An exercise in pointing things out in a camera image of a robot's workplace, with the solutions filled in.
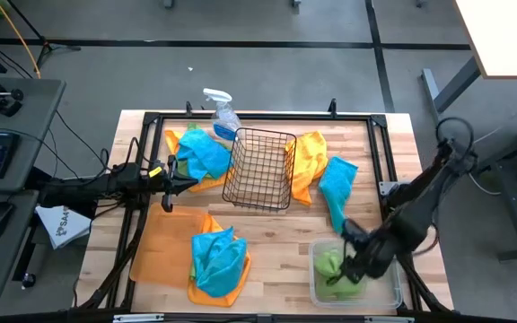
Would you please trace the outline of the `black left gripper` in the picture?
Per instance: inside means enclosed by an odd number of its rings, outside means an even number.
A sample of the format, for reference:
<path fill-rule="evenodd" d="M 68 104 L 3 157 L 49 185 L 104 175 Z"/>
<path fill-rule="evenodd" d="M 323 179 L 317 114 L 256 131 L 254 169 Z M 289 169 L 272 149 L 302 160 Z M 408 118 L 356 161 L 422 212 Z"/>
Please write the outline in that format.
<path fill-rule="evenodd" d="M 176 157 L 170 155 L 166 165 L 166 169 L 164 169 L 160 163 L 153 167 L 154 169 L 157 166 L 161 166 L 162 172 L 153 178 L 149 178 L 149 187 L 153 194 L 163 192 L 161 201 L 162 209 L 165 212 L 171 212 L 173 209 L 171 194 L 173 190 L 173 176 L 176 170 Z M 193 190 L 197 186 L 197 183 L 197 179 L 175 179 L 175 195 L 178 196 L 182 192 Z"/>

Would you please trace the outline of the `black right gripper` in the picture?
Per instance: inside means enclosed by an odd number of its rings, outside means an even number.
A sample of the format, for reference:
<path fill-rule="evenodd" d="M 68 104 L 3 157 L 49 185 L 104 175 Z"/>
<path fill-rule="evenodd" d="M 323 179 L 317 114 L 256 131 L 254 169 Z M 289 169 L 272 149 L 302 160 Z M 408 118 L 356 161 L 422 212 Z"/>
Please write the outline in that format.
<path fill-rule="evenodd" d="M 383 226 L 366 231 L 354 220 L 345 220 L 342 239 L 355 253 L 353 256 L 344 255 L 338 279 L 346 278 L 359 284 L 365 276 L 373 279 L 382 277 L 395 255 L 390 238 L 391 235 Z"/>

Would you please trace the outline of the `clear plastic bin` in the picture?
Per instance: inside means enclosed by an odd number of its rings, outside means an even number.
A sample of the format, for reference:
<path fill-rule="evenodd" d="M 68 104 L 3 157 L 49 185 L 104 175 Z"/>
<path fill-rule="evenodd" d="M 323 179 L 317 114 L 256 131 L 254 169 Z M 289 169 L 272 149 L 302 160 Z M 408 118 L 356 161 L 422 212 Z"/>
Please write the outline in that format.
<path fill-rule="evenodd" d="M 346 246 L 340 239 L 319 239 L 309 246 L 309 270 L 310 270 L 310 296 L 314 305 L 329 309 L 349 310 L 395 310 L 402 302 L 402 291 L 400 287 L 399 270 L 396 265 L 391 265 L 384 276 L 372 279 L 365 276 L 362 281 L 366 282 L 365 292 L 354 298 L 352 301 L 320 301 L 317 299 L 314 290 L 314 258 L 324 251 L 337 249 L 343 256 L 354 255 L 354 250 Z"/>

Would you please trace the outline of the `clear spray bottle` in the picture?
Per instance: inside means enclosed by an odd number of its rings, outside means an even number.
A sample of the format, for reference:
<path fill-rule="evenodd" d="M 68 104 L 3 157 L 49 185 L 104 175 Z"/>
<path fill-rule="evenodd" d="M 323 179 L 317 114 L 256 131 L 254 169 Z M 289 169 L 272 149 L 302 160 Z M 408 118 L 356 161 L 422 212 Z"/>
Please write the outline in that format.
<path fill-rule="evenodd" d="M 241 121 L 231 106 L 232 96 L 227 92 L 210 88 L 204 88 L 203 93 L 207 100 L 215 103 L 215 112 L 212 116 L 215 134 L 224 140 L 234 141 Z"/>

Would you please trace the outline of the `white paper sheet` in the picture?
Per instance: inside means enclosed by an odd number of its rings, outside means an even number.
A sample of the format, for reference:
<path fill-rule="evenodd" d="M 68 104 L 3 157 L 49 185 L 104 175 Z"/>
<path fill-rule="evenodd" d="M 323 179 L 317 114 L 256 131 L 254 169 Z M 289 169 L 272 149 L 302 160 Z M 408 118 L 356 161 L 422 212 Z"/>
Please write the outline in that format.
<path fill-rule="evenodd" d="M 44 225 L 53 249 L 61 249 L 71 241 L 90 233 L 91 219 L 67 206 L 38 205 L 35 213 Z"/>

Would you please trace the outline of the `grey computer desk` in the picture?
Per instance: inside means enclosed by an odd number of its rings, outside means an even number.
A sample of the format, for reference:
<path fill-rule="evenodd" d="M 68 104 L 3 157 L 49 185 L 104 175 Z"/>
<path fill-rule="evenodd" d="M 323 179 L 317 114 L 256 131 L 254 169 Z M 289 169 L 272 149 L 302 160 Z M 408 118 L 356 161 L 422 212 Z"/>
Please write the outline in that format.
<path fill-rule="evenodd" d="M 19 142 L 6 173 L 0 179 L 0 202 L 11 202 L 15 211 L 0 237 L 0 297 L 10 278 L 25 232 L 33 217 L 39 192 L 28 181 L 66 84 L 59 80 L 0 78 L 7 91 L 24 93 L 22 108 L 13 116 L 0 114 L 0 132 L 17 134 Z"/>

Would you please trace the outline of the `black tripod stand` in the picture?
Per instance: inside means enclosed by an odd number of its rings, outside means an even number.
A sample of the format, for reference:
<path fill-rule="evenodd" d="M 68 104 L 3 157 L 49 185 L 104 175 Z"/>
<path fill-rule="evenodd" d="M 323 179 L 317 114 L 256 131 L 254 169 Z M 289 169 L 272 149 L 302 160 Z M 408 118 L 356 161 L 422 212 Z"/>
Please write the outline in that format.
<path fill-rule="evenodd" d="M 41 43 L 41 50 L 39 56 L 36 60 L 36 66 L 38 69 L 41 69 L 46 59 L 49 58 L 54 52 L 58 52 L 59 50 L 69 50 L 69 51 L 81 51 L 82 49 L 79 46 L 73 45 L 65 45 L 59 44 L 55 42 L 50 42 L 46 37 L 39 33 L 39 31 L 32 25 L 29 19 L 22 13 L 22 11 L 17 7 L 17 5 L 13 2 L 13 0 L 6 0 L 7 3 L 15 10 L 15 12 L 19 15 L 19 17 L 26 23 L 26 25 L 31 29 L 31 31 L 35 34 L 35 36 L 39 39 Z"/>

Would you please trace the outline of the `white table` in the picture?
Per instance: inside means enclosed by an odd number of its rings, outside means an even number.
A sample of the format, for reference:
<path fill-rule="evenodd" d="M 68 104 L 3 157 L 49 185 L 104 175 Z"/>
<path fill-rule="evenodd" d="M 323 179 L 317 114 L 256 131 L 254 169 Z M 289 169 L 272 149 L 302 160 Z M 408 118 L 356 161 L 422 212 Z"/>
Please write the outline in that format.
<path fill-rule="evenodd" d="M 443 88 L 430 69 L 422 70 L 429 107 L 437 118 L 479 77 L 517 80 L 517 0 L 452 1 L 472 57 Z"/>

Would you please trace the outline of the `black aluminium table frame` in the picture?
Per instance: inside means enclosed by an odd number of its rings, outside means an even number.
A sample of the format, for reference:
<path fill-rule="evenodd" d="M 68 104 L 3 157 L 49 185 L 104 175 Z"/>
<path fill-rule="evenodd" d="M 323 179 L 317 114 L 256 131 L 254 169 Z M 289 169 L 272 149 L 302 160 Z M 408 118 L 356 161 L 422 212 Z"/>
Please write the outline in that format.
<path fill-rule="evenodd" d="M 366 228 L 380 222 L 378 183 L 382 180 L 410 181 L 421 172 L 410 117 L 403 113 L 370 112 L 266 112 L 243 111 L 246 127 L 303 135 L 321 132 L 329 155 L 355 164 L 358 173 L 346 212 Z M 120 113 L 110 158 L 125 160 L 130 141 L 145 138 L 153 150 L 154 138 L 168 130 L 184 131 L 189 123 L 205 130 L 212 127 L 209 111 L 124 110 Z M 223 227 L 233 227 L 249 243 L 250 274 L 234 313 L 315 314 L 326 309 L 310 297 L 309 247 L 315 240 L 332 238 L 328 208 L 317 188 L 311 189 L 311 205 L 292 202 L 279 212 L 262 212 L 225 202 L 220 188 L 176 196 L 175 205 L 193 206 L 211 214 Z M 116 209 L 93 223 L 83 266 L 77 282 L 79 301 L 87 301 L 107 277 L 118 256 L 118 246 L 135 231 L 137 213 Z"/>

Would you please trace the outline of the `black clamp mount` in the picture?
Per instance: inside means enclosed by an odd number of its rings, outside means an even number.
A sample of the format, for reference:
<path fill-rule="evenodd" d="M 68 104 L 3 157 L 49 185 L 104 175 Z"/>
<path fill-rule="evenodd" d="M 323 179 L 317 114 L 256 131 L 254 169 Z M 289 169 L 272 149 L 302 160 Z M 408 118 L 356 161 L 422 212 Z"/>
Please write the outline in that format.
<path fill-rule="evenodd" d="M 21 108 L 24 93 L 20 89 L 7 91 L 0 84 L 0 114 L 6 117 L 13 117 Z"/>

